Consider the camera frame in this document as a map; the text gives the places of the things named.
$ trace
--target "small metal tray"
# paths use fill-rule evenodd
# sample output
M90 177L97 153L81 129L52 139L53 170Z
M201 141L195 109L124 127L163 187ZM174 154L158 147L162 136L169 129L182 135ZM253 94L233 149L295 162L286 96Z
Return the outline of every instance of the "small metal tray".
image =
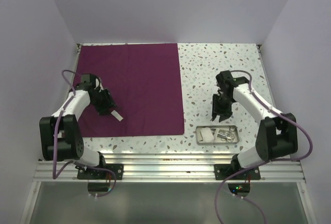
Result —
M204 142L202 140L201 129L208 127L212 130L213 135L218 129L218 134L214 142ZM239 142L239 135L237 127L234 125L227 126L197 126L195 129L195 136L198 145L233 145Z

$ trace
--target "white sponge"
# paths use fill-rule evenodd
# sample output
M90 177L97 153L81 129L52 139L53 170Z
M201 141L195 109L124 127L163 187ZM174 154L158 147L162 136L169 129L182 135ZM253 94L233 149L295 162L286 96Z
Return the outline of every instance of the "white sponge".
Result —
M213 133L209 127L204 127L201 129L201 136L203 142L209 143L214 141Z

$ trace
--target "speckled white surface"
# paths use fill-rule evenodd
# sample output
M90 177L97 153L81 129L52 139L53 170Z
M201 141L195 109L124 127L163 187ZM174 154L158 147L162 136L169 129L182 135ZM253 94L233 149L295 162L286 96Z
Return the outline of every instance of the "speckled white surface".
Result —
M218 125L211 122L212 96L217 93L215 76L222 70L242 69L253 76L253 86L272 102L255 44L179 43L185 133L180 136L84 138L95 151L107 153L238 153L255 144L258 126L238 103L233 116L221 123L236 125L240 141L236 145L197 145L196 126Z

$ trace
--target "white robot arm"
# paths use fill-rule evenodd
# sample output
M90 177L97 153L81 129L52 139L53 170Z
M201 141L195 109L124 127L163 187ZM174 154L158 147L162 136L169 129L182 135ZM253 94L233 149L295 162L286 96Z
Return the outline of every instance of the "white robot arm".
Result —
M81 82L74 89L75 92L69 93L58 111L39 122L42 154L45 160L53 160L55 123L62 112L57 136L57 161L72 160L82 166L103 168L102 154L84 146L78 119L90 104L99 115L113 114L119 121L122 117L115 110L110 111L116 106L115 102L96 75L83 74Z
M264 161L293 154L297 151L296 127L270 113L268 109L262 106L253 97L247 78L233 78L230 71L222 71L216 76L216 80L220 89L218 94L213 95L212 120L215 120L217 116L220 116L220 122L230 118L232 115L231 105L234 102L238 102L252 115L259 125L255 146L233 157L230 173L258 165ZM283 114L272 107L253 88L251 90L269 109L294 122L296 121L293 114Z

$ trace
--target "white wall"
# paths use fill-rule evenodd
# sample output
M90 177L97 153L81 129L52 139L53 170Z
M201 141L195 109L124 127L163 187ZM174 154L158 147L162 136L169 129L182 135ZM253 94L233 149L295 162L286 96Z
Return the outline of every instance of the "white wall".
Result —
M262 43L287 0L55 0L78 42Z
M67 87L75 43L54 0L0 0L0 223L18 223L40 153L39 119Z
M288 0L262 45L276 106L291 111L311 135L302 161L319 223L331 221L331 0ZM300 133L299 153L308 149Z

